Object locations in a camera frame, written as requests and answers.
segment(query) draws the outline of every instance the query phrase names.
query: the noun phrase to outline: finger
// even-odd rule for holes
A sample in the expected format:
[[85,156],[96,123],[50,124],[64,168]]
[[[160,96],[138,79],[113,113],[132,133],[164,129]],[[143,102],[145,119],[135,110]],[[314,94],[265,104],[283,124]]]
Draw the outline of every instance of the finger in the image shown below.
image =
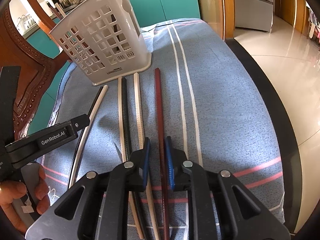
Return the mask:
[[39,177],[41,179],[45,179],[44,168],[41,165],[39,165],[39,166],[40,166],[40,168],[39,168]]
[[39,179],[39,184],[35,188],[37,199],[42,200],[49,193],[49,188],[45,180]]
[[5,215],[13,224],[13,226],[20,232],[25,233],[27,231],[27,226],[22,222],[21,218],[18,216],[13,206],[11,204],[2,204],[0,206],[2,207]]
[[49,196],[46,195],[42,200],[39,201],[37,205],[37,211],[42,215],[50,207]]
[[0,183],[0,205],[10,204],[14,199],[23,197],[27,187],[22,182],[6,180]]

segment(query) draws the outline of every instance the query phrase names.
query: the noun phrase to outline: basket rim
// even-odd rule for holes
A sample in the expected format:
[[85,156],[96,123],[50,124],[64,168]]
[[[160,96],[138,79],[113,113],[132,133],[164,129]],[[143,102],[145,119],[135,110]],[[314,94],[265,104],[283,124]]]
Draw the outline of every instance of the basket rim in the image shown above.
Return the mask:
[[[81,4],[79,4],[76,8],[79,8],[81,5],[83,5],[83,4],[84,4],[85,2],[87,2],[87,1],[88,1],[88,0],[83,1],[83,2],[82,2]],[[51,34],[52,31],[53,31],[61,22],[63,22],[64,19],[66,19],[69,15],[71,15],[76,8],[74,8],[74,9],[73,9],[70,13],[68,13],[62,20],[60,20],[60,22],[58,22],[58,23],[56,24],[56,26],[53,27],[53,29],[49,32],[49,34]]]

